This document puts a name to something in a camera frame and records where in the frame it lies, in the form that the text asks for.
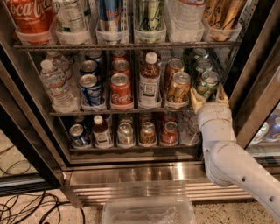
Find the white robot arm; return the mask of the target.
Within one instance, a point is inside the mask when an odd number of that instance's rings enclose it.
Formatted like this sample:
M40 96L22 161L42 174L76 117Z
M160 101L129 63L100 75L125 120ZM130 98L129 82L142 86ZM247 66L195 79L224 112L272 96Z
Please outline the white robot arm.
M192 87L190 99L202 135L208 179L220 187L240 187L280 221L280 181L237 144L223 86L217 87L215 99L210 102Z

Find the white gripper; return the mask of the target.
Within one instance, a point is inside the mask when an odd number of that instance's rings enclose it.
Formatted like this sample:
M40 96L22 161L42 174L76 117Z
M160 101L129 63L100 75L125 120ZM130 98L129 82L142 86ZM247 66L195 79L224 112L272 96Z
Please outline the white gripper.
M221 84L217 86L216 102L206 103L206 99L194 87L190 89L190 96L192 109L195 114L198 113L198 125L203 142L235 142L232 113L228 106L228 96L225 93L224 87Z

